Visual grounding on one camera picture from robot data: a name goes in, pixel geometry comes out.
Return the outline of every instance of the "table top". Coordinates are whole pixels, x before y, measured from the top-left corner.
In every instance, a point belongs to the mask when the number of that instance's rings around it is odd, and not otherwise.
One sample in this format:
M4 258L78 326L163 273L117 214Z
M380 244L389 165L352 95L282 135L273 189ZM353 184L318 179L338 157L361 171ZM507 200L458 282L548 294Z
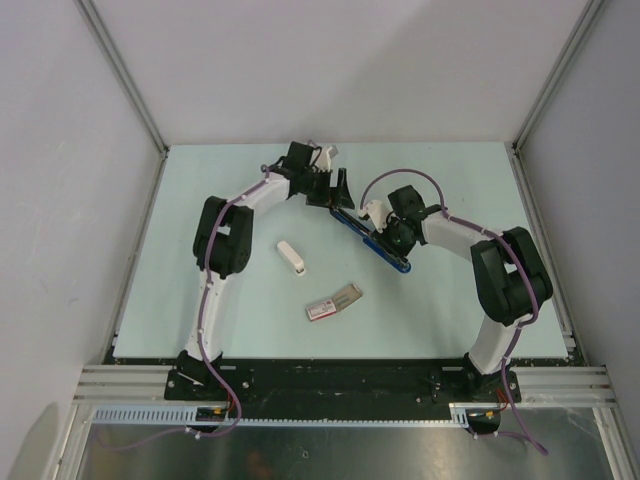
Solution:
M199 302L199 270L192 254L207 197L228 198L261 178L261 164L286 154L287 145L172 147L143 243L115 357L175 357L184 349ZM502 143L339 144L334 168L348 170L358 203L366 185L394 168L415 168L442 186L451 212L498 230L529 228ZM386 200L412 184L425 203L433 187L410 174L387 177L368 199ZM297 277L276 244L289 242L305 261ZM254 225L249 264L225 303L226 357L448 358L473 345L482 323L473 268L434 246L416 246L412 270L400 274L367 248L327 210L296 196ZM309 322L305 307L349 283L364 296L337 315ZM525 329L518 357L564 357L567 351L552 302Z

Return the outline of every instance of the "purple cable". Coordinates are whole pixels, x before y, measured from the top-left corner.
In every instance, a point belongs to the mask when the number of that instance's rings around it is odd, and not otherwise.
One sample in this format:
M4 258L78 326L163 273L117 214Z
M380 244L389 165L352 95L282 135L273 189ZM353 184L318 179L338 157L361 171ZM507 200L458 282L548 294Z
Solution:
M95 440L102 448L104 448L106 450L109 450L111 452L123 452L123 451L126 451L126 450L132 450L134 448L142 447L143 445L146 445L147 443L153 442L154 440L157 440L158 438L164 437L165 435L171 435L173 433L178 433L178 432L194 433L196 438L200 438L200 437L204 437L204 438L221 437L221 436L226 435L227 433L231 432L231 430L233 430L238 425L240 420L242 419L242 405L240 403L240 400L238 399L238 396L236 395L236 392L233 391L231 386L224 380L224 378L222 378L222 376L220 376L220 374L218 372L216 372L215 368L213 368L211 366L211 359L209 359L209 356L207 355L207 351L204 348L204 341L202 339L201 330L202 330L202 323L204 322L204 308L205 308L205 305L207 304L207 296L209 295L209 289L213 285L213 280L211 279L211 267L209 266L209 262L210 262L210 259L211 259L211 250L213 249L213 243L214 243L214 240L216 238L216 234L218 233L218 229L220 228L220 224L222 223L222 219L224 218L224 216L226 215L227 211L229 210L229 208L231 208L232 205L234 205L235 203L238 203L240 200L245 198L247 195L250 195L251 193L255 192L257 189L262 187L264 184L268 183L268 180L269 180L269 168L267 166L263 165L261 167L261 169L265 173L265 178L262 179L262 181L260 181L259 183L257 183L253 187L249 188L246 192L238 195L233 200L228 201L222 207L222 209L220 210L220 213L218 214L218 217L216 218L216 221L213 224L213 228L211 229L211 235L209 237L209 243L207 243L207 250L205 252L205 257L204 257L205 271L207 273L207 282L206 282L206 285L204 287L204 292L202 293L202 298L200 300L200 307L198 308L198 347L200 348L200 355L202 356L202 361L207 366L207 369L209 370L209 372L211 372L211 374L216 378L216 380L218 380L218 382L220 382L220 384L227 390L227 392L229 392L229 395L231 395L231 398L233 399L233 403L235 404L236 409L238 410L238 414L236 415L236 418L233 420L233 423L231 423L231 425L229 425L228 428L225 428L222 431L215 431L215 432L207 433L207 432L201 432L199 430L190 429L189 427L186 427L186 426L185 427L169 428L167 430L163 430L163 431L158 432L158 433L156 433L154 435L151 435L151 436L149 436L147 438L144 438L144 439L142 439L142 440L140 440L138 442L134 442L132 444L124 445L124 446L121 446L121 447L112 447L110 445L106 445L100 439L100 437L96 434L95 435Z
M412 168L397 168L394 170L390 170L386 173L383 173L382 175L374 178L371 181L371 183L367 185L367 188L364 189L364 193L362 194L362 198L360 199L360 208L361 209L364 208L364 202L367 197L367 193L369 193L369 190L371 190L371 187L373 187L376 183L378 183L383 178L388 177L389 175L394 175L396 173L413 173L429 180L429 182L431 182L431 184L435 187L436 191L438 192L438 197L440 198L440 207L442 209L442 216L444 218L446 218L451 222L457 223L458 225L462 225L464 227L470 228L471 230L475 230L476 232L480 232L481 234L486 235L490 238L493 238L498 243L500 243L502 248L504 248L504 250L509 255L509 258L511 258L511 261L513 262L513 264L516 266L518 274L520 275L520 278L522 278L522 282L524 283L524 286L527 290L527 294L529 295L529 300L531 301L531 306L533 311L532 311L531 318L529 320L520 322L518 324L518 327L516 328L516 332L514 333L513 338L511 339L511 342L509 343L509 346L507 347L507 350L502 357L502 362L500 366L500 376L502 379L502 384L504 386L504 391L507 396L507 400L509 401L509 405L511 405L511 410L513 411L513 414L516 417L516 420L518 421L520 428L522 428L524 435L517 432L500 432L498 436L512 437L512 438L525 438L542 455L545 455L545 456L549 455L549 451L541 443L535 440L531 435L531 432L529 432L529 429L524 423L524 420L522 419L520 412L518 412L518 409L516 408L516 404L513 401L513 397L511 396L511 389L509 388L509 382L507 381L507 361L509 359L509 356L513 353L513 350L516 348L516 344L518 343L518 339L520 338L520 334L522 333L522 327L535 323L535 321L538 319L538 314L540 313L538 300L533 291L533 287L531 286L531 282L527 277L527 273L524 270L524 267L522 266L522 263L520 263L518 256L515 254L511 246L500 235L498 235L495 232L492 232L491 230L482 228L480 225L476 225L473 222L464 220L462 218L454 217L453 215L451 215L445 205L444 193L442 192L442 188L440 188L440 185L438 185L438 182L436 182L433 179L433 177L427 175L424 172L421 172L420 170L414 170Z

